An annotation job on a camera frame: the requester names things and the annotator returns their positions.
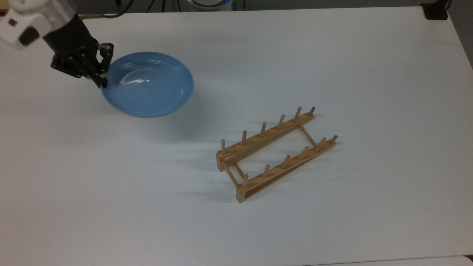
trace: wooden peg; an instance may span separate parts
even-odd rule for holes
[[[261,133],[260,136],[263,138],[264,137],[264,132],[266,131],[266,122],[263,123],[263,126],[261,127]]]
[[[304,147],[304,149],[302,150],[301,154],[297,156],[297,159],[298,159],[298,160],[303,159],[308,150],[309,150],[309,146]]]
[[[248,174],[245,174],[243,176],[243,188],[246,188],[247,185],[248,185]]]
[[[281,118],[279,119],[279,124],[276,127],[277,130],[281,129],[282,122],[284,122],[284,117],[285,115],[281,115]]]
[[[225,140],[222,140],[222,154],[227,153],[227,149],[225,149]]]
[[[315,107],[312,107],[312,109],[310,109],[310,112],[308,113],[308,115],[313,115],[314,111],[315,111]]]
[[[282,168],[282,169],[286,168],[286,166],[288,165],[288,161],[289,161],[290,158],[291,158],[291,156],[290,156],[289,154],[286,155],[286,158],[284,159],[284,162],[282,162],[282,164],[281,164],[281,168]]]
[[[323,138],[317,146],[320,146],[321,144],[324,144],[327,141],[327,138]]]
[[[333,136],[333,138],[329,139],[328,143],[334,144],[334,143],[335,143],[335,140],[337,140],[337,138],[338,138],[337,135]]]
[[[270,165],[267,164],[266,167],[264,168],[263,178],[266,178],[268,176],[269,167],[270,167]]]
[[[244,146],[246,141],[246,130],[243,130],[243,137],[241,138],[241,145]]]
[[[301,110],[302,110],[302,107],[299,106],[299,108],[297,108],[296,116],[294,116],[294,122],[296,122],[297,119],[299,118]]]

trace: white tabletop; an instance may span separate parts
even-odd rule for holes
[[[130,14],[87,20],[114,59],[191,70],[162,118],[119,113],[37,41],[0,42],[0,265],[313,265],[473,253],[473,71],[450,20],[420,7]],[[327,153],[239,204],[217,170],[281,114]],[[306,142],[242,163],[250,176]]]

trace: blue bowl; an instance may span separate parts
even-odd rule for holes
[[[132,53],[110,65],[102,93],[118,111],[136,117],[158,117],[181,108],[191,97],[189,69],[163,53]]]

